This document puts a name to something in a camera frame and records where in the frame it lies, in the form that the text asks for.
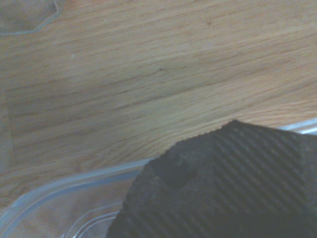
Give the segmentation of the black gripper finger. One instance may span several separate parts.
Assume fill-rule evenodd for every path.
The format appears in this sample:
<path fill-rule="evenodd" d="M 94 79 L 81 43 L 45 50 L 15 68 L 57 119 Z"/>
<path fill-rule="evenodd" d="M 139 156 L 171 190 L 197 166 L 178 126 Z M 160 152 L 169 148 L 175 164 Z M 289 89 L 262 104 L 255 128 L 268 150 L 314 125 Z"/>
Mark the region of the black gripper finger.
<path fill-rule="evenodd" d="M 108 238 L 314 238 L 317 138 L 237 120 L 149 161 Z"/>

